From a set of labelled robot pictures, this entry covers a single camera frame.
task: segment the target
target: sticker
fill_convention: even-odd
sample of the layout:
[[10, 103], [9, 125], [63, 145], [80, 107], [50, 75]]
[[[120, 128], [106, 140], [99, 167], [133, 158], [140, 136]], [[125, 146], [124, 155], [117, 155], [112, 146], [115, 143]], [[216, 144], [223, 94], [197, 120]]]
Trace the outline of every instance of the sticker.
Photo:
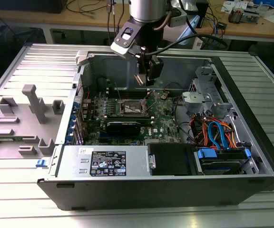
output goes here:
[[93, 152], [94, 148], [86, 148], [86, 147], [80, 147], [79, 148], [79, 154], [89, 154]]
[[126, 176], [127, 164], [125, 151], [93, 151], [93, 148], [91, 148], [91, 152], [91, 176]]

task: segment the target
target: power supply label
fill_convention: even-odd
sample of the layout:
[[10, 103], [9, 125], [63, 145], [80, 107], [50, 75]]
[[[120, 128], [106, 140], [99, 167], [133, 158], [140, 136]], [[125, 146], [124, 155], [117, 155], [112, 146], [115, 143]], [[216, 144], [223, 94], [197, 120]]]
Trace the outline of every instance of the power supply label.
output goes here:
[[93, 151], [90, 175], [93, 177], [126, 176], [126, 160], [125, 151]]

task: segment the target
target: blue tab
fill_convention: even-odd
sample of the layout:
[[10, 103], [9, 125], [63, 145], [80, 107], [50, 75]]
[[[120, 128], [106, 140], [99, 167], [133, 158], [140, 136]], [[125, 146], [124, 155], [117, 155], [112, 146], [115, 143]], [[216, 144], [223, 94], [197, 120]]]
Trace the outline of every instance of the blue tab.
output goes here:
[[80, 107], [80, 105], [79, 105], [77, 102], [74, 102], [73, 108], [74, 108], [74, 109], [77, 109], [77, 108], [79, 108], [79, 107]]
[[70, 127], [73, 127], [75, 125], [75, 123], [72, 122], [71, 120], [68, 122], [68, 124], [69, 124]]
[[36, 167], [39, 168], [39, 167], [47, 167], [46, 165], [46, 160], [44, 159], [39, 159], [37, 164], [36, 164]]
[[73, 133], [74, 132], [74, 129], [72, 129], [72, 128], [68, 128], [67, 129], [67, 134], [71, 134], [71, 133]]
[[217, 154], [214, 149], [203, 148], [197, 152], [198, 158], [217, 158]]
[[245, 149], [245, 153], [246, 153], [246, 155], [247, 155], [247, 158], [251, 158], [251, 157], [252, 157], [252, 156], [251, 156], [251, 152], [250, 152], [249, 149]]
[[198, 158], [199, 158], [199, 159], [201, 159], [201, 158], [204, 157], [201, 150], [197, 151], [197, 155], [198, 155]]
[[74, 115], [74, 114], [71, 114], [71, 115], [70, 115], [70, 119], [71, 119], [71, 120], [75, 120], [76, 118], [77, 118], [76, 115]]
[[72, 141], [72, 136], [66, 135], [66, 136], [65, 136], [65, 140], [66, 140], [66, 141]]

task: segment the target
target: gray plastic peg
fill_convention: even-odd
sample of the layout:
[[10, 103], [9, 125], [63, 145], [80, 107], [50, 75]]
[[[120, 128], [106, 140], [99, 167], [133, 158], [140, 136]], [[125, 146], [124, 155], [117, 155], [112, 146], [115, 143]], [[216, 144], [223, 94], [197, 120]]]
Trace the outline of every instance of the gray plastic peg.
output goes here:
[[40, 124], [44, 124], [46, 122], [46, 117], [36, 95], [36, 89], [37, 88], [35, 85], [24, 85], [22, 93], [28, 98], [33, 112], [38, 119], [38, 122]]

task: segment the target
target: green circuit board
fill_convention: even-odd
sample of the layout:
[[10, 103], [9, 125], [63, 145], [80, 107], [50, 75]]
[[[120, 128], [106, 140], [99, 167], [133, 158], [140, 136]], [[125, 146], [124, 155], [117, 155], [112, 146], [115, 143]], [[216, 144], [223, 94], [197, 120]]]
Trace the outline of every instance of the green circuit board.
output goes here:
[[[125, 106], [127, 107], [125, 111], [129, 112], [128, 116], [123, 114], [123, 110], [120, 111], [120, 106], [124, 104], [128, 104]], [[137, 112], [141, 110], [139, 104], [144, 105], [144, 113], [134, 117], [134, 115], [139, 115]], [[93, 118], [86, 118], [85, 121], [87, 129], [85, 145], [146, 145], [156, 142], [181, 142], [179, 129], [172, 116], [172, 98], [161, 99], [159, 92], [152, 93], [144, 101], [142, 99], [121, 99], [120, 101], [106, 96], [96, 96], [93, 99], [93, 106]], [[140, 134], [130, 137], [102, 137], [106, 133], [105, 125], [112, 121], [138, 122], [141, 124]]]

